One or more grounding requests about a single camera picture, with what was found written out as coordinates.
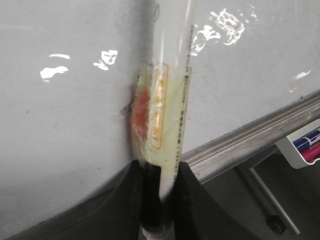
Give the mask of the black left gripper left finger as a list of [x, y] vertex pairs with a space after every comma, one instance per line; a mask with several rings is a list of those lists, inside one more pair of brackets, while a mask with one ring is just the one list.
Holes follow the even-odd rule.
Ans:
[[12, 240], [137, 240], [143, 201], [138, 160], [124, 169], [118, 186], [24, 230]]

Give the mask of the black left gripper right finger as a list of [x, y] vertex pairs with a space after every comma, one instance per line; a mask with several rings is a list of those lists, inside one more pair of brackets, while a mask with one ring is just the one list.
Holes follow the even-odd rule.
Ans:
[[258, 240], [224, 211], [204, 189], [186, 162], [180, 162], [172, 192], [177, 240]]

